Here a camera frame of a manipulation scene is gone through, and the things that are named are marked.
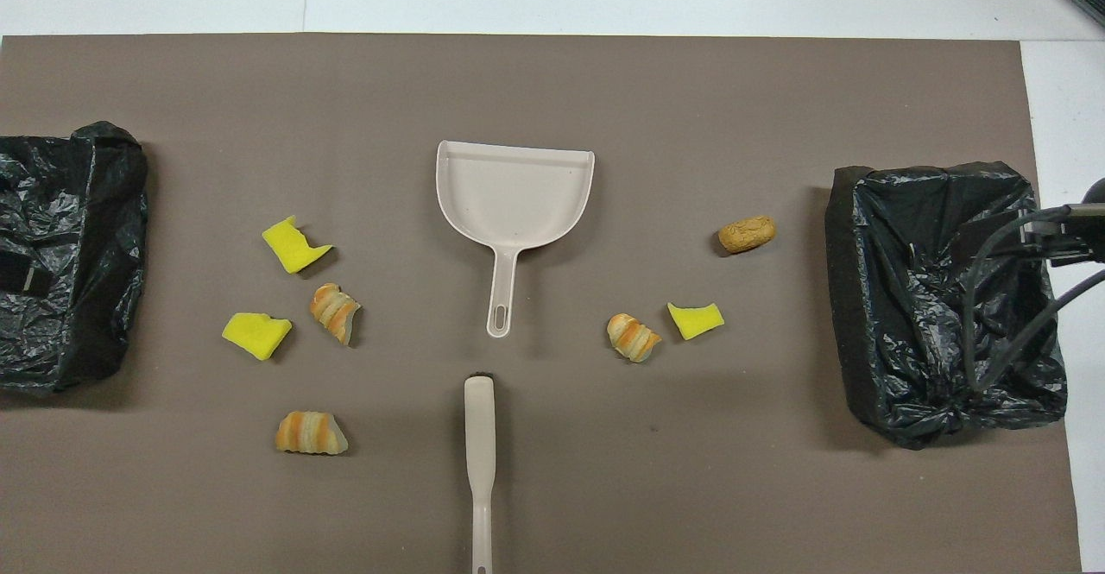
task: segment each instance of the white floor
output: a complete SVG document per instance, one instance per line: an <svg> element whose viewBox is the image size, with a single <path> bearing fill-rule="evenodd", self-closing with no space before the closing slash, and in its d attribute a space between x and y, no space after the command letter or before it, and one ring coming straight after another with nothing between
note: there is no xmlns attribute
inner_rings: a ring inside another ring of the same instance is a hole
<svg viewBox="0 0 1105 574"><path fill-rule="evenodd" d="M0 35L487 32L1022 41L1042 203L1105 177L1105 28L1069 0L0 0ZM1053 272L1056 293L1088 275ZM1083 567L1105 571L1105 290L1063 311Z"/></svg>

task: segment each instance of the sponge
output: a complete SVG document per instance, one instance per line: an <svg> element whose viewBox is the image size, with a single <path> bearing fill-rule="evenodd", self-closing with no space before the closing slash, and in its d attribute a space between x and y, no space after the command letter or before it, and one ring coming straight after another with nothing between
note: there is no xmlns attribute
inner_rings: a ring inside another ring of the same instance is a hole
<svg viewBox="0 0 1105 574"><path fill-rule="evenodd" d="M256 359L267 361L290 330L292 322L287 320L274 320L264 313L234 313L222 328L222 337Z"/></svg>
<svg viewBox="0 0 1105 574"><path fill-rule="evenodd" d="M722 311L718 311L717 304L714 303L708 306L680 309L669 302L667 312L675 320L675 325L678 326L684 341L690 341L725 323L725 320L722 319Z"/></svg>
<svg viewBox="0 0 1105 574"><path fill-rule="evenodd" d="M288 216L281 222L265 229L261 237L269 242L269 248L273 249L280 258L281 265L288 274L294 274L307 265L315 263L326 251L334 248L332 244L308 247L307 238L295 228L295 216Z"/></svg>

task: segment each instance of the black trash bag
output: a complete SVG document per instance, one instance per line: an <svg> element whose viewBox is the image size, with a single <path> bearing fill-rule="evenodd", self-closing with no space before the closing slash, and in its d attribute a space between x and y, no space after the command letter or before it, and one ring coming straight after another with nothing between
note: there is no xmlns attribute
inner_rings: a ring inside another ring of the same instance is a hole
<svg viewBox="0 0 1105 574"><path fill-rule="evenodd" d="M848 406L892 442L922 449L974 427L1045 425L1066 410L1055 319L1018 364L982 393L964 373L967 265L950 244L959 227L1036 208L1032 187L1002 163L955 168L840 168L825 211L829 293ZM1051 300L1042 261L986 261L976 307L977 369L986 373Z"/></svg>
<svg viewBox="0 0 1105 574"><path fill-rule="evenodd" d="M119 369L143 290L146 170L106 122L0 137L0 388L45 396Z"/></svg>

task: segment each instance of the food scrap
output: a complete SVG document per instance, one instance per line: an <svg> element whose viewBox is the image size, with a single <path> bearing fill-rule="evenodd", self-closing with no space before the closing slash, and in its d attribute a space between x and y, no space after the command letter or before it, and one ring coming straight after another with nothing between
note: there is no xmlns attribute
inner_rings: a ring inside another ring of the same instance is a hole
<svg viewBox="0 0 1105 574"><path fill-rule="evenodd" d="M624 313L610 317L607 324L610 344L619 354L634 363L641 363L652 354L652 346L660 343L660 335Z"/></svg>
<svg viewBox="0 0 1105 574"><path fill-rule="evenodd" d="M717 239L732 254L761 247L775 238L775 220L770 216L753 216L730 222L717 231Z"/></svg>
<svg viewBox="0 0 1105 574"><path fill-rule="evenodd" d="M344 294L338 285L326 283L315 291L315 296L311 300L311 314L314 315L323 327L330 331L341 345L349 345L349 336L352 334L352 316L360 304L356 300Z"/></svg>
<svg viewBox="0 0 1105 574"><path fill-rule="evenodd" d="M276 448L295 453L336 456L349 448L349 441L329 413L293 411L280 421Z"/></svg>
<svg viewBox="0 0 1105 574"><path fill-rule="evenodd" d="M690 341L725 323L725 320L722 319L722 311L714 303L711 303L708 306L680 309L669 302L667 312L672 314L672 320L678 326L680 334L683 335L684 341Z"/></svg>
<svg viewBox="0 0 1105 574"><path fill-rule="evenodd" d="M264 313L234 313L222 328L222 337L245 349L259 361L267 361L292 330L292 322L274 320Z"/></svg>
<svg viewBox="0 0 1105 574"><path fill-rule="evenodd" d="M281 265L288 274L294 274L307 265L315 263L333 244L308 247L307 238L295 228L295 216L288 216L281 222L265 229L261 237L273 249Z"/></svg>

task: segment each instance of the striped pastry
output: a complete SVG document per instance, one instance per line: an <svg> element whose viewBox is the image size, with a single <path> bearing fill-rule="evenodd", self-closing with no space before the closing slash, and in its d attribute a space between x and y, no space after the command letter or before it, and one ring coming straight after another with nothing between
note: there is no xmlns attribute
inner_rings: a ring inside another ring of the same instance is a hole
<svg viewBox="0 0 1105 574"><path fill-rule="evenodd" d="M330 331L341 345L349 345L352 334L352 315L360 309L356 300L341 293L338 285L326 283L315 291L311 300L311 314L323 327Z"/></svg>
<svg viewBox="0 0 1105 574"><path fill-rule="evenodd" d="M349 448L341 428L329 413L294 411L280 421L276 448L296 453L336 456Z"/></svg>
<svg viewBox="0 0 1105 574"><path fill-rule="evenodd" d="M652 346L660 343L660 335L624 313L610 317L607 324L610 344L619 354L634 363L643 362L652 354Z"/></svg>

